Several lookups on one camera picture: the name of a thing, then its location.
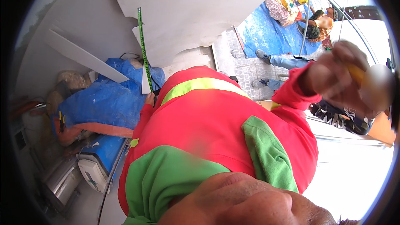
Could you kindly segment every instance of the green tape measure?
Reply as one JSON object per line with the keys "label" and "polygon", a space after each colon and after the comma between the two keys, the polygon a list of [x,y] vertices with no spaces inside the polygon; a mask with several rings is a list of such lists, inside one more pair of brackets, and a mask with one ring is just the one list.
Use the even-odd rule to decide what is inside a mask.
{"label": "green tape measure", "polygon": [[146,70],[147,80],[149,81],[150,91],[153,92],[153,85],[151,83],[151,76],[149,71],[149,64],[147,62],[146,48],[144,47],[144,37],[143,37],[143,22],[142,22],[142,11],[140,7],[138,8],[138,23],[139,23],[139,35],[140,35],[140,45],[142,46],[143,53],[143,66]]}

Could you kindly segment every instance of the metal rod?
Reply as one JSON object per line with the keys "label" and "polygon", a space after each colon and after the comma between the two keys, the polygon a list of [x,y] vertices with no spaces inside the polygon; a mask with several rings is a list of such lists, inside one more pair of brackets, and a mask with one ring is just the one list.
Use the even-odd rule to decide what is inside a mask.
{"label": "metal rod", "polygon": [[120,149],[120,152],[118,152],[117,159],[115,160],[114,165],[113,165],[113,167],[111,168],[111,171],[110,171],[110,173],[109,173],[109,175],[108,175],[107,184],[106,184],[106,187],[105,187],[104,190],[103,190],[103,200],[102,200],[102,202],[101,202],[99,211],[98,211],[98,213],[97,213],[97,225],[100,224],[101,213],[102,213],[102,211],[103,211],[104,202],[106,201],[107,191],[108,191],[108,188],[110,187],[110,183],[111,183],[111,180],[112,180],[112,176],[114,175],[115,170],[116,170],[116,168],[117,168],[117,166],[118,166],[118,163],[120,162],[122,153],[124,152],[124,149],[125,149],[125,147],[126,147],[126,145],[127,145],[128,140],[129,140],[128,138],[125,139],[125,142],[123,143],[123,145],[122,145],[122,147],[121,147],[121,149]]}
{"label": "metal rod", "polygon": [[[345,11],[344,10],[344,8],[346,6],[345,2],[346,2],[346,0],[343,0],[343,11]],[[340,41],[340,35],[342,34],[343,21],[344,21],[344,14],[342,14],[342,22],[340,23],[340,32],[339,32],[339,38],[337,41]]]}
{"label": "metal rod", "polygon": [[349,21],[349,23],[351,24],[351,26],[354,28],[354,30],[357,32],[357,34],[360,36],[361,40],[363,41],[365,47],[367,47],[369,53],[371,54],[371,57],[373,58],[373,61],[375,64],[377,64],[375,55],[373,54],[372,48],[370,47],[370,45],[368,44],[367,40],[365,39],[364,35],[362,34],[362,32],[360,31],[360,29],[356,26],[356,24],[353,22],[353,19],[348,15],[348,13],[346,11],[342,11],[339,7],[339,5],[333,1],[333,0],[328,0],[333,7],[335,7],[339,12],[341,12],[343,14],[343,16],[346,18],[346,20]]}
{"label": "metal rod", "polygon": [[306,34],[307,34],[309,19],[310,19],[310,0],[308,0],[308,3],[307,3],[306,27],[304,28],[303,41],[301,42],[299,57],[301,56],[301,52],[303,51],[303,47],[304,47],[304,42],[306,41]]}

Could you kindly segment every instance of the shoe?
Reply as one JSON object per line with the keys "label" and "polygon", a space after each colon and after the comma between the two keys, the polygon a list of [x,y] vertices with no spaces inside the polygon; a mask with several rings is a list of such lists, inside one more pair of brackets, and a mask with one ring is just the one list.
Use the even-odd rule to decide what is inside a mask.
{"label": "shoe", "polygon": [[303,27],[301,27],[300,25],[297,25],[297,29],[302,35],[304,35],[304,28]]}
{"label": "shoe", "polygon": [[263,50],[256,50],[256,56],[258,58],[261,58],[262,60],[264,60],[264,62],[266,62],[267,64],[271,64],[270,59],[271,59],[271,55],[267,55],[267,53],[265,53]]}
{"label": "shoe", "polygon": [[251,83],[251,85],[252,85],[254,88],[261,88],[261,87],[264,87],[264,86],[268,86],[268,81],[269,81],[269,80],[270,80],[269,78],[257,79],[257,80],[255,80],[255,81],[253,81],[253,82]]}

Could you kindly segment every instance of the hand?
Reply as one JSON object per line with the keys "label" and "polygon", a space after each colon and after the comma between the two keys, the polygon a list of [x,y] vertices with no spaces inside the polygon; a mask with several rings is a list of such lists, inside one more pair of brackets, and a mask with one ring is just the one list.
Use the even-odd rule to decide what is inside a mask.
{"label": "hand", "polygon": [[144,100],[144,104],[150,104],[151,106],[154,106],[154,93],[148,93],[146,96],[146,99]]}
{"label": "hand", "polygon": [[362,101],[361,84],[351,77],[349,66],[366,71],[369,67],[366,55],[350,42],[337,42],[332,52],[319,57],[299,77],[299,86],[305,95],[320,94],[337,107],[352,108],[360,115],[373,118],[374,112]]}

